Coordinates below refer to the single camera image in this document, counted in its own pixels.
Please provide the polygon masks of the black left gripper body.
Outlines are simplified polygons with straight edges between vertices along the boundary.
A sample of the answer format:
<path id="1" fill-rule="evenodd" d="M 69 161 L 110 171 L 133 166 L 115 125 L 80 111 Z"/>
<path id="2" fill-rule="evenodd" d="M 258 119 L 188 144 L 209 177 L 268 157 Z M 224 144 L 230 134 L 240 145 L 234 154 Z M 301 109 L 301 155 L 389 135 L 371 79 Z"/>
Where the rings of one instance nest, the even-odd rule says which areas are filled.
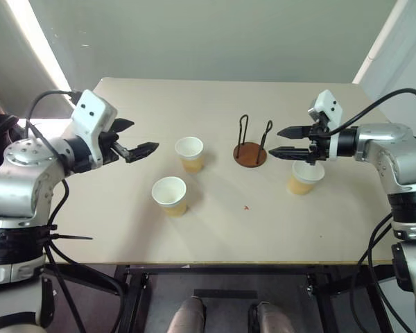
<path id="1" fill-rule="evenodd" d="M 128 149 L 118 143 L 119 135 L 116 132 L 103 132 L 98 136 L 98 145 L 103 157 L 103 164 L 116 162 L 121 157 L 128 162 Z"/>

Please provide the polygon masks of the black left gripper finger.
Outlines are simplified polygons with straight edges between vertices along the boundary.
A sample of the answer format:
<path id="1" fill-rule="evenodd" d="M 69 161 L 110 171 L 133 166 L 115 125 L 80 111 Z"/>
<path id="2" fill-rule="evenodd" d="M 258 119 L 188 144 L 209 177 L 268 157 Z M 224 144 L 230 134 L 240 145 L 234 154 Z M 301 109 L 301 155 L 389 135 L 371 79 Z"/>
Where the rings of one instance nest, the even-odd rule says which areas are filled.
<path id="1" fill-rule="evenodd" d="M 117 118 L 112 124 L 112 132 L 123 132 L 135 123 L 128 119 Z"/>
<path id="2" fill-rule="evenodd" d="M 157 142 L 145 142 L 138 145 L 136 148 L 130 149 L 128 155 L 125 157 L 127 163 L 133 163 L 142 160 L 156 151 L 159 147 Z"/>

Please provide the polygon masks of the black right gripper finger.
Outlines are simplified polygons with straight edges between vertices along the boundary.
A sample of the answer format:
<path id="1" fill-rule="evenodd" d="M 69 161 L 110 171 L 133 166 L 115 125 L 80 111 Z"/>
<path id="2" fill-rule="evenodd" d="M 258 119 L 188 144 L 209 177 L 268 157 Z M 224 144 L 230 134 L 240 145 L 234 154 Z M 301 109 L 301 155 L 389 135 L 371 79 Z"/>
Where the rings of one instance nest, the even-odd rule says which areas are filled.
<path id="1" fill-rule="evenodd" d="M 280 146 L 268 151 L 273 157 L 281 160 L 301 160 L 306 161 L 309 158 L 310 151 L 307 148 L 295 148 L 293 146 Z"/>
<path id="2" fill-rule="evenodd" d="M 310 126 L 289 126 L 280 130 L 277 135 L 288 139 L 303 139 L 309 136 Z"/>

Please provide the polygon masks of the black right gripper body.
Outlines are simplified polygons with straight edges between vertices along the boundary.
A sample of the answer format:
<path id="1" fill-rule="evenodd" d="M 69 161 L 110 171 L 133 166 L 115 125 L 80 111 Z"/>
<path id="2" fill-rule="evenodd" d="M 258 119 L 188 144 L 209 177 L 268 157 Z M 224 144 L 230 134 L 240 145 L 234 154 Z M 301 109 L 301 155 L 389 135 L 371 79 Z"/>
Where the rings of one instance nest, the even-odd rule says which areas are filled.
<path id="1" fill-rule="evenodd" d="M 309 130 L 309 156 L 306 160 L 309 164 L 315 164 L 317 161 L 325 161 L 329 158 L 331 138 L 328 134 L 328 123 L 329 121 L 325 117 L 321 117 Z"/>

